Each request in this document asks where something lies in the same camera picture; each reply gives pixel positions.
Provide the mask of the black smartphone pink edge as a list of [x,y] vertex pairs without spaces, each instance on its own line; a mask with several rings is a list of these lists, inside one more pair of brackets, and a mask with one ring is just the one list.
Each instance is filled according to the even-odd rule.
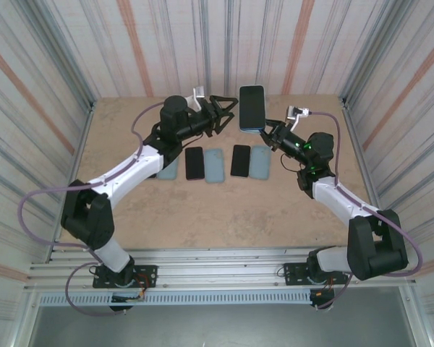
[[202,147],[185,149],[186,180],[201,180],[205,178],[205,164]]

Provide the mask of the aluminium side rail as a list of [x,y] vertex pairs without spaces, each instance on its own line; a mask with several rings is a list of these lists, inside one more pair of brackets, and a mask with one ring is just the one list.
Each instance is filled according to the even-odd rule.
[[[74,181],[77,178],[77,172],[80,167],[80,162],[82,160],[82,154],[85,148],[85,144],[88,138],[88,132],[90,130],[90,125],[93,120],[93,115],[96,110],[96,104],[97,101],[94,101],[90,104],[90,108],[88,109],[88,112],[86,113],[86,120],[85,124],[82,127],[82,131],[80,133],[80,136],[78,138],[77,146],[75,148],[74,155],[72,156],[71,163],[70,163],[70,170],[69,170],[69,178],[68,183],[70,184],[72,181]],[[63,234],[63,231],[61,229],[61,216],[63,212],[64,207],[64,199],[66,196],[66,192],[60,192],[61,195],[61,201],[59,203],[59,212],[56,216],[55,220],[55,226],[54,226],[54,233],[53,233],[53,242],[56,243],[56,246],[47,246],[46,247],[46,256],[44,258],[44,262],[47,263],[50,261],[51,256],[55,248],[60,244],[59,240],[61,238],[61,235]]]
[[365,184],[365,190],[367,193],[367,201],[370,205],[375,207],[380,207],[380,201],[376,192],[376,189],[372,183],[372,179],[370,177],[366,160],[365,160],[365,154],[364,150],[362,149],[361,144],[359,143],[359,139],[356,133],[355,126],[352,122],[352,113],[349,109],[349,104],[343,99],[339,98],[340,104],[341,104],[341,111],[344,117],[344,121],[347,127],[347,131],[349,133],[350,140],[352,142],[352,147],[354,149],[354,154],[356,156],[359,170],[362,176],[362,180]]

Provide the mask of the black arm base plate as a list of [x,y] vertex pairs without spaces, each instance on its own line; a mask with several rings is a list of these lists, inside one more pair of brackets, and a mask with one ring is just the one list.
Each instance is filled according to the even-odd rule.
[[288,262],[283,266],[287,286],[345,284],[348,275],[342,272],[324,272],[318,266],[306,262]]
[[92,286],[94,288],[155,288],[158,278],[158,266],[133,265],[120,273],[108,269],[105,265],[95,267]]

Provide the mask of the aluminium rail frame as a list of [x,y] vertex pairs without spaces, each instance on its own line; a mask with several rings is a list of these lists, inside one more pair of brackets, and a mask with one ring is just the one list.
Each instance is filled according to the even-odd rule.
[[[304,262],[306,247],[241,249],[131,249],[139,265],[158,266],[157,290],[267,289],[284,286],[281,266]],[[32,264],[26,292],[92,290],[93,277],[80,266],[92,261],[80,250],[57,249],[49,262]]]

